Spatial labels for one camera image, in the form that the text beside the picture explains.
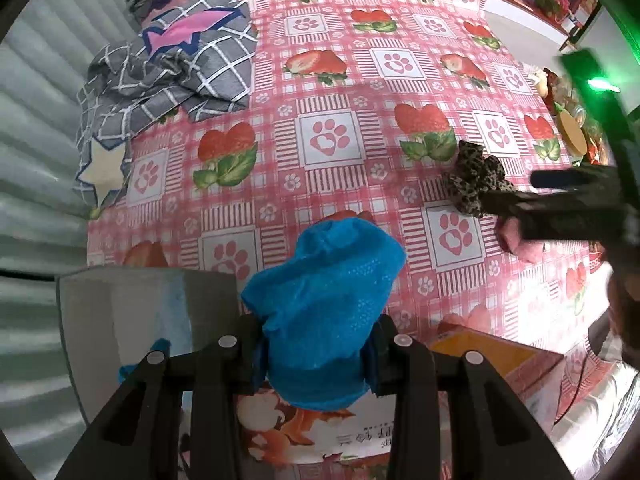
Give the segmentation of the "leopard print scrunchie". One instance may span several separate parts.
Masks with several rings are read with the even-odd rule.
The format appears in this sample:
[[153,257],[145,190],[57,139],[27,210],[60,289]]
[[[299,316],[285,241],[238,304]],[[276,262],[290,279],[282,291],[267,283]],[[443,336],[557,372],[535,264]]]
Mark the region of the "leopard print scrunchie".
[[457,210],[466,216],[483,218],[487,211],[482,198],[489,192],[515,192],[516,187],[506,178],[500,160],[494,155],[484,156],[480,144],[460,140],[457,159],[442,182]]

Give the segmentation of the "blue sequin cloth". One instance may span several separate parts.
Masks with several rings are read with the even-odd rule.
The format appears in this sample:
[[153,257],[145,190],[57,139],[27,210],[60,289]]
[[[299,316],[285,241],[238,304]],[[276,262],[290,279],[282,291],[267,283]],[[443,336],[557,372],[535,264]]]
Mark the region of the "blue sequin cloth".
[[368,391],[360,351],[405,261],[390,234],[352,217],[310,226],[291,258],[252,276],[241,298],[262,321],[267,379],[283,400],[338,411]]

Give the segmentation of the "pink soft item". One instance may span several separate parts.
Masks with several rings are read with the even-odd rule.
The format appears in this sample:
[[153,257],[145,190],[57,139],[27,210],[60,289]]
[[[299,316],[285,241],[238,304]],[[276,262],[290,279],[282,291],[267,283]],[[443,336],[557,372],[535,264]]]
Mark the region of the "pink soft item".
[[544,258],[544,242],[522,237],[518,218],[499,217],[495,233],[501,249],[521,262],[536,264]]

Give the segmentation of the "round wooden coaster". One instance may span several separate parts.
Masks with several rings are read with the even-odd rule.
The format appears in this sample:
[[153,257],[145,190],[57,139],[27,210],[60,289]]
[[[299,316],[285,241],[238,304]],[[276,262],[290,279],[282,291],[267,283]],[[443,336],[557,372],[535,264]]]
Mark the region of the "round wooden coaster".
[[584,157],[588,152],[587,140],[582,128],[566,110],[561,110],[556,118],[559,132],[570,156]]

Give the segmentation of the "white storage box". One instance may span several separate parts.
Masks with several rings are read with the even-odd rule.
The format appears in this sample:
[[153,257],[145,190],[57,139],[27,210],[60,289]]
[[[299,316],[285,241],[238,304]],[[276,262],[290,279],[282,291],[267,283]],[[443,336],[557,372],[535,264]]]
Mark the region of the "white storage box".
[[61,340],[85,422],[159,339],[180,356],[231,332],[241,315],[230,273],[178,268],[93,266],[56,280]]

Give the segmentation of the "red strawberry checkered tablecloth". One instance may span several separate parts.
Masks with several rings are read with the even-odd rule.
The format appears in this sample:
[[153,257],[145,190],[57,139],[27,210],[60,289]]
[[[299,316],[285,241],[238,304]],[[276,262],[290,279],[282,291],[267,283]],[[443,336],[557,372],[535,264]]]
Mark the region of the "red strawberry checkered tablecloth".
[[483,0],[247,0],[257,28],[244,112],[161,119],[134,139],[126,195],[89,226],[92,264],[182,266],[245,284],[282,263],[331,214],[367,211],[407,261],[387,313],[430,340],[458,323],[538,349],[518,378],[530,403],[552,381],[550,436],[570,470],[604,426],[592,389],[608,364],[587,348],[605,308],[583,244],[518,261],[493,218],[459,214],[442,174],[480,144],[525,188],[570,161],[521,64],[487,27]]

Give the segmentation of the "grey plaid star blanket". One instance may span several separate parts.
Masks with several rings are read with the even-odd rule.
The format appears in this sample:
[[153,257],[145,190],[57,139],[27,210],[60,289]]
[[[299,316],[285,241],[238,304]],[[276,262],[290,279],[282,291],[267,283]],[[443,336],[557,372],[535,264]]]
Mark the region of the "grey plaid star blanket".
[[186,0],[133,40],[103,47],[77,95],[82,201],[113,205],[130,178],[132,141],[176,108],[194,122],[247,108],[256,47],[246,0]]

